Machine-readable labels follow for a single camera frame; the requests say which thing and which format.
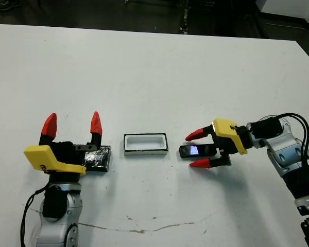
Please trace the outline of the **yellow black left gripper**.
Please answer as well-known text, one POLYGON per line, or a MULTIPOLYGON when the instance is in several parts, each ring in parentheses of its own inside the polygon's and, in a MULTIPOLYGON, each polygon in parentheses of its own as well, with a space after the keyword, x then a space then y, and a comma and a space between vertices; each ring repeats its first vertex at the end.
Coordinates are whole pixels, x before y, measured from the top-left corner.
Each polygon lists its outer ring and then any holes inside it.
POLYGON ((72 142, 52 143, 57 133, 57 114, 52 113, 46 119, 39 144, 29 146, 24 150, 24 154, 31 166, 35 170, 51 174, 54 172, 67 172, 85 175, 87 167, 92 164, 92 160, 101 154, 101 149, 96 145, 101 144, 102 126, 97 111, 94 112, 90 133, 91 143, 87 145, 77 145, 72 142))

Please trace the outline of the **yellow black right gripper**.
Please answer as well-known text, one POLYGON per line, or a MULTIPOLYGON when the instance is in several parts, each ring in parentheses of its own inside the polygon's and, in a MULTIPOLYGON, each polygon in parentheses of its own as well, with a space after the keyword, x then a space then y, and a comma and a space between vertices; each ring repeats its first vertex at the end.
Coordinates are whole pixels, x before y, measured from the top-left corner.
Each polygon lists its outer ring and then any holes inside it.
MULTIPOLYGON (((247 150, 253 147, 250 132, 245 126, 238 126, 231 120, 217 118, 212 125, 200 128, 189 134, 185 140, 191 142, 212 134, 213 143, 220 151, 226 154, 247 154, 247 150)), ((204 158, 190 163, 190 167, 215 168, 220 166, 231 166, 229 156, 219 158, 204 158)))

